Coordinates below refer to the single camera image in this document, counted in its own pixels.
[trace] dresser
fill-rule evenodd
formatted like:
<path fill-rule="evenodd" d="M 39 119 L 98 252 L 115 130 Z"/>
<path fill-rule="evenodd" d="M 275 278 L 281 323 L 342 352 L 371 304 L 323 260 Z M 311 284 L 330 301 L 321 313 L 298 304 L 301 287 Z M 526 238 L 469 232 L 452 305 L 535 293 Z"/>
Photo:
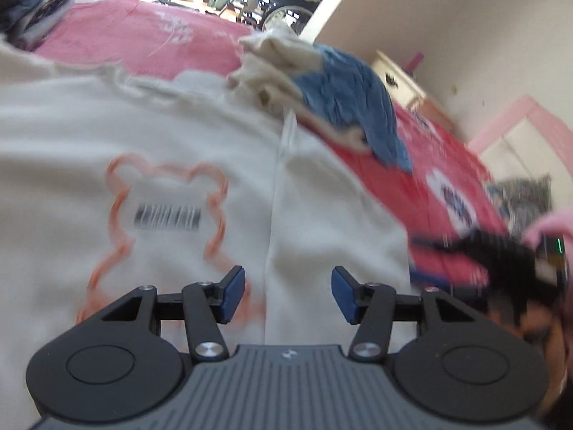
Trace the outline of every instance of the dresser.
<path fill-rule="evenodd" d="M 448 132 L 454 130 L 454 122 L 439 103 L 381 51 L 377 52 L 372 69 L 380 77 L 392 99 L 401 107 L 416 111 Z"/>

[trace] white sweatshirt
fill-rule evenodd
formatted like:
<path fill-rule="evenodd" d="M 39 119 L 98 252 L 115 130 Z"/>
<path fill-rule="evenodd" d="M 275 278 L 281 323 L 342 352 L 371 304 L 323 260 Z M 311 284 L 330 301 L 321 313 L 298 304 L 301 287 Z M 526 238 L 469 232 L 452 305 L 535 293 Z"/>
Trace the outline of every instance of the white sweatshirt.
<path fill-rule="evenodd" d="M 130 78 L 118 66 L 65 67 L 0 44 L 3 430 L 37 419 L 24 381 L 27 363 L 74 325 L 92 270 L 112 250 L 115 196 L 105 178 L 122 154 L 135 153 L 150 166 L 205 162 L 228 178 L 222 250 L 245 267 L 256 303 L 266 309 L 259 322 L 223 330 L 231 347 L 347 347 L 355 329 L 331 295 L 337 265 L 359 281 L 410 291 L 404 228 L 320 140 L 293 116 L 281 122 L 234 94 L 202 90 Z M 220 280 L 223 273 L 203 258 L 216 230 L 205 200 L 217 185 L 204 176 L 190 183 L 142 176 L 131 166 L 117 175 L 132 184 L 119 222 L 135 244 L 102 280 L 110 300 L 141 284 L 176 292 Z M 142 218 L 159 205 L 185 208 L 186 225 Z M 408 328 L 398 333 L 395 348 L 411 338 Z"/>

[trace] barcode print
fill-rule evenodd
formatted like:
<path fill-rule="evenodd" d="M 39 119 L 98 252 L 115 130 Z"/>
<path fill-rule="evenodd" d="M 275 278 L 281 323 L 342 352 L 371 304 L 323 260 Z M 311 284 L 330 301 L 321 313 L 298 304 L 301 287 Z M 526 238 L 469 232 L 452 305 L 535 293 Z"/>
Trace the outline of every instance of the barcode print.
<path fill-rule="evenodd" d="M 157 204 L 140 204 L 135 213 L 135 226 L 144 229 L 179 229 L 192 230 L 199 228 L 201 209 L 187 206 Z"/>

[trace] clothing pile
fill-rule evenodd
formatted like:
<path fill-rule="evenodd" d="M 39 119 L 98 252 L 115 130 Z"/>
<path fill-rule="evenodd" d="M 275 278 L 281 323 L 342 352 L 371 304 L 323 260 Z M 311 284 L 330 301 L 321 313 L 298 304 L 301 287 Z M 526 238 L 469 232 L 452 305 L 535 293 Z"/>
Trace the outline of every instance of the clothing pile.
<path fill-rule="evenodd" d="M 0 34 L 32 51 L 71 9 L 73 0 L 0 0 Z"/>
<path fill-rule="evenodd" d="M 276 116 L 285 108 L 294 110 L 300 123 L 327 141 L 412 172 L 390 95 L 367 64 L 305 42 L 287 27 L 239 42 L 245 53 L 241 68 L 228 76 L 231 88 L 253 91 Z"/>

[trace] red blanket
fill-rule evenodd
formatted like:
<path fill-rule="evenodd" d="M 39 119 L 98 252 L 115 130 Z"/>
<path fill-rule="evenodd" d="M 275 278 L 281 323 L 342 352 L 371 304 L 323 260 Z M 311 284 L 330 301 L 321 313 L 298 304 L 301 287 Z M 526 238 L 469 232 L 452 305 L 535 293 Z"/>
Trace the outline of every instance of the red blanket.
<path fill-rule="evenodd" d="M 241 24 L 136 0 L 78 3 L 37 53 L 67 63 L 121 62 L 132 74 L 171 80 L 187 69 L 226 75 L 240 67 Z M 414 164 L 413 175 L 383 167 L 332 145 L 408 229 L 410 235 L 462 232 L 473 225 L 504 231 L 482 182 L 489 173 L 478 159 L 439 126 L 396 106 L 398 129 Z M 462 257 L 411 248 L 420 269 L 456 284 L 483 283 L 485 272 Z"/>

